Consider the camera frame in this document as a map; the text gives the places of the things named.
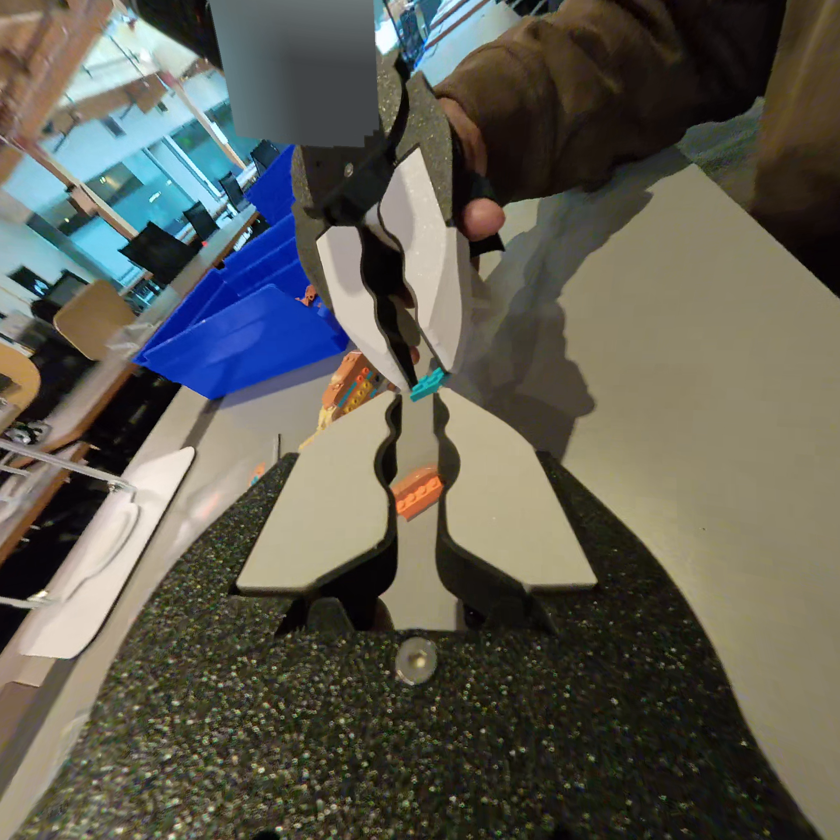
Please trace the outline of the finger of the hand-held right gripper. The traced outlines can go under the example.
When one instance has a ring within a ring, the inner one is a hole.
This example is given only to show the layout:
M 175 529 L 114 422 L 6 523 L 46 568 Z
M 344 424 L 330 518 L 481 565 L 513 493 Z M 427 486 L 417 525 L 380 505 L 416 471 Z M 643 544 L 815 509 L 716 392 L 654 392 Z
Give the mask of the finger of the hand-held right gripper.
M 485 305 L 469 241 L 445 219 L 424 155 L 415 148 L 395 168 L 380 202 L 380 220 L 403 255 L 404 281 L 427 346 L 451 375 L 463 366 Z
M 400 361 L 397 343 L 386 334 L 376 295 L 364 284 L 363 243 L 357 227 L 329 227 L 317 240 L 332 311 L 343 330 L 369 362 L 401 392 L 412 388 L 411 358 Z

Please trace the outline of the pale wooden chair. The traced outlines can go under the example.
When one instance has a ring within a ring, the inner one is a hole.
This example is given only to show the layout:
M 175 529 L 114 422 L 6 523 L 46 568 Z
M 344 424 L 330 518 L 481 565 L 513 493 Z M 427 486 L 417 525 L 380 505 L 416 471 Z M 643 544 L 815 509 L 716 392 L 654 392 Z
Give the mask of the pale wooden chair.
M 87 284 L 52 319 L 58 334 L 86 359 L 102 362 L 115 335 L 137 318 L 107 280 Z
M 23 352 L 1 344 L 2 416 L 16 417 L 36 398 L 40 389 L 40 372 Z

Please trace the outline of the stack of blue bins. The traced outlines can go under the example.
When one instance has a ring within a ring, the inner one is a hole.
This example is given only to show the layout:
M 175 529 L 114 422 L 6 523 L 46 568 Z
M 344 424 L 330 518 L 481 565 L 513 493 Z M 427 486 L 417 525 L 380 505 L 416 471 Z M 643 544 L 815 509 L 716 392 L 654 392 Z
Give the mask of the stack of blue bins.
M 282 151 L 247 190 L 245 196 L 268 223 L 268 228 L 226 257 L 223 272 L 230 276 L 250 268 L 278 250 L 286 250 L 286 254 L 279 257 L 280 268 L 298 260 L 296 223 L 292 214 L 295 197 L 291 182 L 292 157 L 296 150 L 297 147 L 292 145 Z

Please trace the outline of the row of black office chairs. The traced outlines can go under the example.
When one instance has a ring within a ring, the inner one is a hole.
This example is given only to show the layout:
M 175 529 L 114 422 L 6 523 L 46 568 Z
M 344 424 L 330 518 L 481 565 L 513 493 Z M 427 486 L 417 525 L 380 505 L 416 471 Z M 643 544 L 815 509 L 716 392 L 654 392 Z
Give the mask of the row of black office chairs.
M 212 142 L 164 138 L 123 164 L 130 178 L 117 213 L 134 230 L 117 247 L 119 260 L 167 285 L 190 259 L 250 208 L 246 188 L 256 182 L 250 159 L 237 167 Z

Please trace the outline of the white board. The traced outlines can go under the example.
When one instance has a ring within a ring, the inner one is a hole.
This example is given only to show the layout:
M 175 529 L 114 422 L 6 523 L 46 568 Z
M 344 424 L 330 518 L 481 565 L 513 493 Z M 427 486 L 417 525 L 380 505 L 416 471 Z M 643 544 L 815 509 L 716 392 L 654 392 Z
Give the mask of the white board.
M 140 517 L 119 555 L 102 572 L 87 581 L 64 604 L 28 611 L 13 641 L 18 653 L 29 657 L 73 659 L 98 635 L 133 573 L 141 554 L 158 528 L 195 457 L 185 447 L 131 469 L 126 480 L 137 487 L 134 501 Z M 110 493 L 69 551 L 46 588 L 63 585 L 84 558 L 83 545 L 102 528 L 110 512 L 127 501 L 121 491 Z

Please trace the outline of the long wooden table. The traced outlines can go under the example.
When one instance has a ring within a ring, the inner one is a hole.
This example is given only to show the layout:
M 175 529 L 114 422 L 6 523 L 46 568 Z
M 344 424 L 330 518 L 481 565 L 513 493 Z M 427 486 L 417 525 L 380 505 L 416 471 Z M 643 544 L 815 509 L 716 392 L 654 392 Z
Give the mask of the long wooden table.
M 138 370 L 133 363 L 138 350 L 131 347 L 121 349 L 120 345 L 143 346 L 198 282 L 229 255 L 258 217 L 257 209 L 247 205 L 227 226 L 210 237 L 202 250 L 141 315 L 108 336 L 103 360 L 91 368 L 47 417 L 49 432 L 45 441 L 36 445 L 36 450 L 55 455 L 59 463 L 35 469 L 34 485 L 2 521 L 2 562 L 26 540 L 44 510 L 70 481 L 70 469 L 66 463 L 81 466 L 90 450 L 86 441 L 89 428 Z

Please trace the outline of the brown tan brick-built model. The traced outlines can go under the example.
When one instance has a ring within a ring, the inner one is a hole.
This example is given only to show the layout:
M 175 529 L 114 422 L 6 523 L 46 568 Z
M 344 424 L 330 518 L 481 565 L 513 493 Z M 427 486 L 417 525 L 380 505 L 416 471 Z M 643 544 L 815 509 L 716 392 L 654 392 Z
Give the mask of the brown tan brick-built model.
M 347 353 L 322 394 L 316 431 L 320 433 L 380 393 L 394 390 L 393 383 L 362 352 Z

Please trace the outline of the blue plastic bin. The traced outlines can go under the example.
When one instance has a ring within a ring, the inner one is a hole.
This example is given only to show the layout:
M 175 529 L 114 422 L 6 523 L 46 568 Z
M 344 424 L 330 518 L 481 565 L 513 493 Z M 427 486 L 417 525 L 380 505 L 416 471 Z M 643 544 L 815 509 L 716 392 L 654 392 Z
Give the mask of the blue plastic bin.
M 172 338 L 148 342 L 135 362 L 213 400 L 346 350 L 347 334 L 322 311 L 269 285 Z

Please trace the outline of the person's right hand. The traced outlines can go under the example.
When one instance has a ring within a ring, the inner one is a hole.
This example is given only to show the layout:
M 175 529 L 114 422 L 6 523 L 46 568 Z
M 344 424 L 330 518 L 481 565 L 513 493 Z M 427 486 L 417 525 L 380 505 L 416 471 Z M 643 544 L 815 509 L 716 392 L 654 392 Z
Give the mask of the person's right hand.
M 471 186 L 476 179 L 480 179 L 482 185 L 486 186 L 488 184 L 488 153 L 480 129 L 457 101 L 438 97 L 437 103 L 444 111 L 454 135 L 458 137 L 461 168 L 463 173 L 469 173 L 468 186 Z M 505 221 L 505 212 L 495 199 L 476 194 L 463 205 L 459 228 L 467 239 L 480 242 L 497 235 Z

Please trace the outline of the person's right forearm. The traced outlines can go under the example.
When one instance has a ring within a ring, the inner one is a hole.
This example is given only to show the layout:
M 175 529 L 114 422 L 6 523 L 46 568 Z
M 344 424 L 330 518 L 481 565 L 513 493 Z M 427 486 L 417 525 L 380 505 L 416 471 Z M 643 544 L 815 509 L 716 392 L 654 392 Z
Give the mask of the person's right forearm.
M 486 150 L 502 204 L 594 190 L 763 95 L 785 2 L 567 1 L 474 50 L 435 89 Z

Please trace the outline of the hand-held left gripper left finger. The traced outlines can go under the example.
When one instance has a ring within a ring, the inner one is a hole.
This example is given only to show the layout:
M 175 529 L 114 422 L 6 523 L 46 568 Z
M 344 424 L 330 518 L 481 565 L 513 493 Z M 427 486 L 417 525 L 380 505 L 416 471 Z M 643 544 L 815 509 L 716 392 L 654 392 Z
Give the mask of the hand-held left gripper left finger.
M 244 595 L 312 595 L 330 585 L 373 596 L 396 576 L 401 396 L 385 392 L 305 447 L 236 580 Z

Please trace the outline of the grey desk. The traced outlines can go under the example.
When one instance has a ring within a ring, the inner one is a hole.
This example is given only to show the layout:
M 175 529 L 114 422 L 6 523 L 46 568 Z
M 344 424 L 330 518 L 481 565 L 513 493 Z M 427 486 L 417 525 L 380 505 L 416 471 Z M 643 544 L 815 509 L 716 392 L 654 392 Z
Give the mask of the grey desk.
M 838 838 L 838 300 L 669 152 L 510 209 L 458 384 L 562 459 L 560 634 L 274 639 L 272 469 L 48 691 L 6 838 Z

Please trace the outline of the wooden ceiling beam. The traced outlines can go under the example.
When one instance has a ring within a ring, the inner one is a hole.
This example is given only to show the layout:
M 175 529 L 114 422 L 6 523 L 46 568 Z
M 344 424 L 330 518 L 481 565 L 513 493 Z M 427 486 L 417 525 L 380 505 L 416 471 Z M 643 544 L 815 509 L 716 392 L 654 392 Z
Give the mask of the wooden ceiling beam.
M 1 183 L 40 139 L 113 9 L 112 1 L 1 2 Z

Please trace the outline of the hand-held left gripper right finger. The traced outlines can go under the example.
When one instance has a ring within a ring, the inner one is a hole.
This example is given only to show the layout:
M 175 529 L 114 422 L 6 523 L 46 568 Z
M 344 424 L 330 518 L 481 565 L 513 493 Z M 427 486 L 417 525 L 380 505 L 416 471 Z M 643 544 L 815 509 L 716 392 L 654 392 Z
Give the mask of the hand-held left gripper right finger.
M 597 579 L 537 451 L 461 394 L 434 397 L 445 475 L 441 533 L 471 571 L 514 592 L 588 590 Z

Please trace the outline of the orange brick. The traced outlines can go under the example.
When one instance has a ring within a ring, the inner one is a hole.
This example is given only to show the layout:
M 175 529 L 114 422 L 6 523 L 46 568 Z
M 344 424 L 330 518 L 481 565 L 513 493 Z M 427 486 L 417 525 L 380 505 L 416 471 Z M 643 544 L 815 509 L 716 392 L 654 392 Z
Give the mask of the orange brick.
M 437 503 L 444 489 L 444 483 L 438 474 L 422 486 L 415 486 L 400 495 L 392 495 L 399 517 L 411 521 L 417 515 Z

